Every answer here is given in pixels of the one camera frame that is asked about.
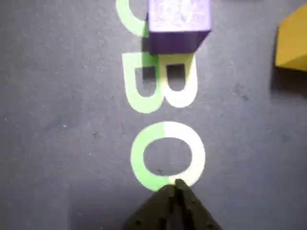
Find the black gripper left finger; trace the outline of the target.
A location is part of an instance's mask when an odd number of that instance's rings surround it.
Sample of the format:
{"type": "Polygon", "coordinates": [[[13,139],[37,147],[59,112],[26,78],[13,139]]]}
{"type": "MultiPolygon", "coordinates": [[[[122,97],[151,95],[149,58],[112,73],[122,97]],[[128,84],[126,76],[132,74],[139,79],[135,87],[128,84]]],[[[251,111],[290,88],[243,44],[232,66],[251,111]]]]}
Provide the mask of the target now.
{"type": "Polygon", "coordinates": [[[148,198],[125,222],[125,230],[166,230],[174,211],[175,186],[168,184],[148,198]]]}

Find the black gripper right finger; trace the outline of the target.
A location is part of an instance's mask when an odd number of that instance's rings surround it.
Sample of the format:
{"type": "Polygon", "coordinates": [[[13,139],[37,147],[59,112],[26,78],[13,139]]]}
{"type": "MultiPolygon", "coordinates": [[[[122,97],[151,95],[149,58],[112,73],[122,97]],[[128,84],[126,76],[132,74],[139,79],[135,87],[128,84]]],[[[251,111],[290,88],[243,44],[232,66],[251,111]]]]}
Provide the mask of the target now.
{"type": "Polygon", "coordinates": [[[222,229],[209,210],[182,179],[175,180],[175,197],[181,209],[182,224],[185,230],[222,229]]]}

